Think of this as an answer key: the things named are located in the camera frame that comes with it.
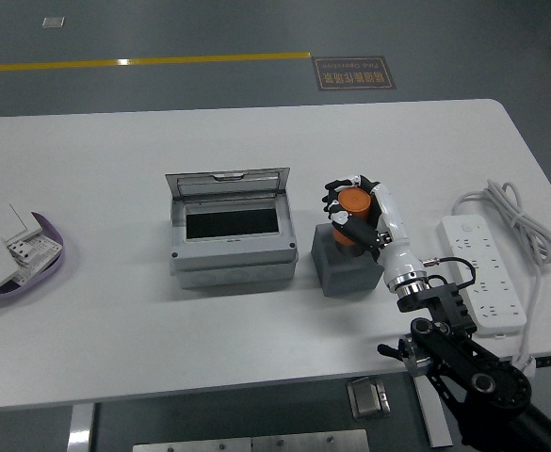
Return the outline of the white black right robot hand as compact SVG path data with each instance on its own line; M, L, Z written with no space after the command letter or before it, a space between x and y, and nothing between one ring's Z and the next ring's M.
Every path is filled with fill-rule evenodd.
M324 211L333 228L372 254L383 267L383 281L390 292L402 298L427 288L425 266L410 250L409 236L387 186L352 175L327 183L325 189ZM366 219L343 204L343 197L353 189L368 197Z

